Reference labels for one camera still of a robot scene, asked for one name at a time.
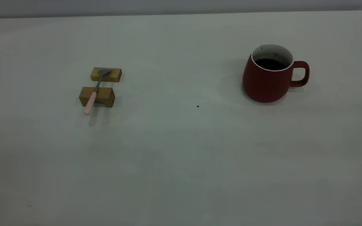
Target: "metal spoon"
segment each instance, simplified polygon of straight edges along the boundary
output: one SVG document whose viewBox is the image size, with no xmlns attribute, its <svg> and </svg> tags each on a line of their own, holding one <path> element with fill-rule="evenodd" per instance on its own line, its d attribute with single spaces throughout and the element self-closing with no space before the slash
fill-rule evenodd
<svg viewBox="0 0 362 226">
<path fill-rule="evenodd" d="M 100 79 L 99 79 L 99 82 L 97 83 L 95 91 L 92 93 L 89 100 L 87 101 L 87 104 L 85 106 L 85 110 L 83 111 L 83 113 L 85 113 L 85 115 L 89 115 L 90 113 L 92 113 L 93 104 L 95 103 L 97 92 L 99 91 L 99 86 L 100 86 L 101 79 L 102 79 L 103 75 L 109 73 L 110 71 L 111 70 L 108 69 L 108 68 L 103 68 L 103 69 L 99 70 Z"/>
</svg>

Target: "table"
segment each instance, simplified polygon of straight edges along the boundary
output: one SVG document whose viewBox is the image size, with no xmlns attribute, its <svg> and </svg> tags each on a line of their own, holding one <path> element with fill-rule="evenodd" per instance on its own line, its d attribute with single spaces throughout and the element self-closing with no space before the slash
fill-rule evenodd
<svg viewBox="0 0 362 226">
<path fill-rule="evenodd" d="M 266 43 L 311 72 L 259 104 Z M 362 225 L 362 11 L 0 19 L 0 225 Z"/>
</svg>

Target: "coffee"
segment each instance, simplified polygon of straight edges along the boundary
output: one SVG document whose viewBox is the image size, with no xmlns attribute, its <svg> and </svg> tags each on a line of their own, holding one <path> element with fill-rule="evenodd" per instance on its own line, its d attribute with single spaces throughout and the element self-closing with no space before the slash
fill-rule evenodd
<svg viewBox="0 0 362 226">
<path fill-rule="evenodd" d="M 272 71 L 278 71 L 287 68 L 283 63 L 273 59 L 259 59 L 255 60 L 255 63 L 261 68 Z"/>
</svg>

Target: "red mug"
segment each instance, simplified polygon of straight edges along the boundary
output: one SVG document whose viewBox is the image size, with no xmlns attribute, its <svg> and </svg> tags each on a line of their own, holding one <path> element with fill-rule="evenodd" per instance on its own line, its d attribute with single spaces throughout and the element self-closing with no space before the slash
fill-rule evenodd
<svg viewBox="0 0 362 226">
<path fill-rule="evenodd" d="M 255 61 L 276 60 L 287 66 L 283 70 L 269 70 L 260 67 Z M 292 81 L 293 68 L 305 68 L 302 80 Z M 268 103 L 282 98 L 290 86 L 304 86 L 308 82 L 309 66 L 304 61 L 294 61 L 293 55 L 283 46 L 261 45 L 251 52 L 243 76 L 243 87 L 247 95 L 258 102 Z"/>
</svg>

